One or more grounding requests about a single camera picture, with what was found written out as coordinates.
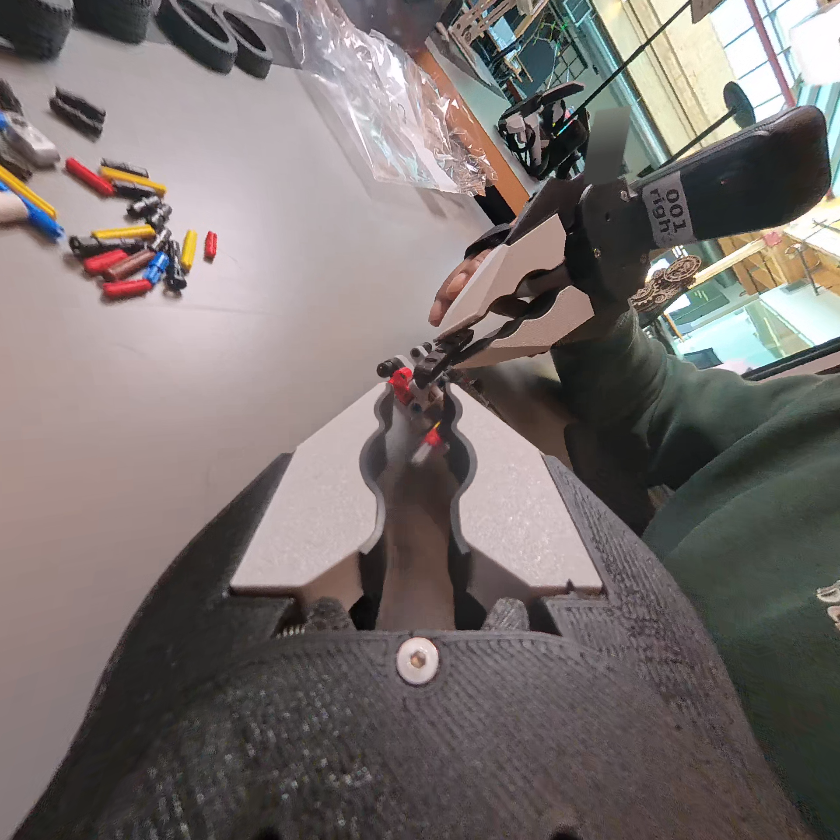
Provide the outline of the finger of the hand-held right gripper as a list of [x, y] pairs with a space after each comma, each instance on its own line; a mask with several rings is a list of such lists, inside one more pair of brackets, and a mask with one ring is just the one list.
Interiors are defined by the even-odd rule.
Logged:
[[573, 286], [547, 292], [537, 302], [546, 305], [539, 314], [513, 319], [472, 343], [454, 357], [453, 367], [465, 371], [544, 354], [594, 316], [589, 296]]
[[482, 320], [499, 299], [512, 296], [534, 272], [555, 270], [564, 262], [566, 233], [551, 215], [511, 245], [495, 247], [472, 274], [447, 310], [437, 338], [467, 329]]

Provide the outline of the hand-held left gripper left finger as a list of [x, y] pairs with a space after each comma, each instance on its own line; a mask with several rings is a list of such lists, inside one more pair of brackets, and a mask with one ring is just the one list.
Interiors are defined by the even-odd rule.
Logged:
[[291, 455], [230, 581], [237, 595], [323, 597], [349, 610], [382, 597], [385, 435], [394, 391], [378, 384]]

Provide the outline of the black floor lamp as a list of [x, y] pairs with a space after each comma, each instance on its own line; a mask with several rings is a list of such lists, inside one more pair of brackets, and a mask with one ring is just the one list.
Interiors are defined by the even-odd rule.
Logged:
[[659, 166], [660, 169], [666, 167], [677, 161], [682, 155], [695, 149], [703, 140], [709, 138], [716, 132], [724, 123], [734, 121], [739, 130], [745, 130], [756, 123], [753, 105], [751, 104], [747, 94], [735, 81], [727, 82], [722, 89], [723, 101], [727, 110], [715, 122], [713, 122], [707, 129], [700, 132], [694, 139], [686, 143], [677, 152], [670, 155], [666, 161]]

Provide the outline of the person's green sweatshirt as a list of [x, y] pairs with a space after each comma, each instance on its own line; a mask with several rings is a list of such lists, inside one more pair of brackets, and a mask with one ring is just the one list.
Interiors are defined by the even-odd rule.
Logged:
[[838, 838], [838, 376], [668, 363], [637, 431], [675, 494], [645, 540], [692, 601], [755, 738]]

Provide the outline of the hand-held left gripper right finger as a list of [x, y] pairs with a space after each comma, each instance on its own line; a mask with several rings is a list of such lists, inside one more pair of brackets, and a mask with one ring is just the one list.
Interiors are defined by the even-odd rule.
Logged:
[[450, 508], [454, 587], [489, 612], [504, 598], [598, 597], [604, 581], [543, 453], [459, 385], [446, 388], [458, 482]]

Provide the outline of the lego car chassis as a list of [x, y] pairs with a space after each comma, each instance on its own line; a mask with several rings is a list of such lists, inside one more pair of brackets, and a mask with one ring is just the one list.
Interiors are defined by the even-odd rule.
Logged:
[[385, 436], [387, 464], [397, 468], [422, 468], [443, 460], [451, 474], [463, 480], [469, 472], [466, 445], [458, 438], [458, 411], [450, 393], [461, 389], [482, 397], [475, 377], [462, 371], [446, 371], [427, 385], [419, 385], [415, 368], [432, 350], [430, 343], [413, 347], [408, 355], [381, 362], [377, 374], [393, 391], [394, 426]]

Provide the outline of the person's right forearm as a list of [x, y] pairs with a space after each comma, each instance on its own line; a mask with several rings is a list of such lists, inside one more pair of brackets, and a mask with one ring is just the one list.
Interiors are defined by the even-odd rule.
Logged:
[[648, 487], [683, 487], [732, 442], [732, 398], [746, 382], [698, 370], [639, 327], [636, 312], [610, 307], [551, 349], [571, 413], [640, 451]]

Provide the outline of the person's right hand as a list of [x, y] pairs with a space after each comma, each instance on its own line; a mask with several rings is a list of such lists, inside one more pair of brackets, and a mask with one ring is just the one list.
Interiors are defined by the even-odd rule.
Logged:
[[437, 327], [440, 325], [446, 312], [489, 254], [490, 250], [485, 249], [468, 259], [462, 260], [447, 276], [436, 292], [433, 305], [428, 315], [428, 322], [432, 326]]

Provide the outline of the black rubber lego tire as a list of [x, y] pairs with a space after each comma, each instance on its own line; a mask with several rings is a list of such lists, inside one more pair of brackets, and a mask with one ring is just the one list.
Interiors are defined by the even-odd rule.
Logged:
[[237, 41], [211, 8], [196, 1], [161, 1], [155, 19], [167, 38], [199, 64], [221, 75], [233, 69]]
[[145, 41], [154, 12], [153, 1], [74, 1], [76, 23], [124, 44]]
[[72, 1], [1, 1], [1, 38], [19, 55], [53, 60], [63, 49], [74, 16]]
[[274, 55], [263, 38], [235, 11], [226, 7], [215, 7], [215, 12], [234, 36], [237, 45], [236, 66], [254, 78], [266, 79], [272, 68]]

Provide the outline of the wooden edged desk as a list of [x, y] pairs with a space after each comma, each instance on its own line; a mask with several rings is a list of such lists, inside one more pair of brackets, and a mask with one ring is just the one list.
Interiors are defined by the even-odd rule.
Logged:
[[498, 85], [479, 66], [474, 68], [460, 51], [432, 33], [413, 53], [415, 62], [434, 80], [438, 91], [457, 97], [460, 104], [452, 120], [481, 149], [496, 173], [491, 180], [500, 198], [518, 214], [539, 185], [509, 151], [497, 129], [497, 120], [508, 108]]

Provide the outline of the black lego liftarm beam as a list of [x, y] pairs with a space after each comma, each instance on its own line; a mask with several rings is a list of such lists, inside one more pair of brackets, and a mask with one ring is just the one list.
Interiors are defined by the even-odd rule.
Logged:
[[414, 363], [413, 383], [418, 389], [425, 389], [449, 368], [466, 361], [469, 347], [474, 339], [474, 330], [462, 329], [452, 332], [434, 342], [432, 349]]

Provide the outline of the clear empty plastic bag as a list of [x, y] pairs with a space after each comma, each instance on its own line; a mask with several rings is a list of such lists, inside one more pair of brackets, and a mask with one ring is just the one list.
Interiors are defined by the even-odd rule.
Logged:
[[276, 15], [376, 181], [473, 197], [495, 184], [466, 105], [397, 43], [356, 27], [339, 2], [279, 2]]

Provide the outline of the wooden gear sculpture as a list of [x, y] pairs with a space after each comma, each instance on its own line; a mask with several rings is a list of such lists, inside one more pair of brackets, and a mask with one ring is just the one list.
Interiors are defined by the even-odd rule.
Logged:
[[630, 303], [639, 316], [657, 316], [694, 283], [702, 260], [696, 255], [683, 255], [666, 268], [656, 269], [637, 291]]

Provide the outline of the white black headset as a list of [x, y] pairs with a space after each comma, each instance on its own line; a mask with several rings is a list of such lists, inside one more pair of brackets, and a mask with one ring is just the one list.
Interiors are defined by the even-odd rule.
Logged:
[[576, 176], [575, 167], [587, 152], [590, 120], [585, 109], [569, 110], [566, 100], [584, 89], [579, 81], [566, 81], [533, 93], [500, 115], [497, 131], [532, 178]]

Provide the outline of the pile of loose lego pieces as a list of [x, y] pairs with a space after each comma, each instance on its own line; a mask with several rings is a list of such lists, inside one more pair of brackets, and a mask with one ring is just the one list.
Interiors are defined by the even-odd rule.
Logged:
[[[95, 283], [102, 301], [144, 298], [157, 288], [168, 298], [181, 298], [197, 256], [207, 264], [215, 261], [217, 234], [207, 231], [201, 245], [195, 229], [177, 237], [167, 188], [147, 169], [108, 156], [91, 167], [63, 155], [27, 118], [6, 80], [1, 82], [1, 143], [2, 227], [27, 226], [48, 245], [65, 245], [67, 259]], [[119, 224], [67, 235], [57, 207], [31, 183], [38, 172], [58, 170], [92, 197], [125, 203]]]

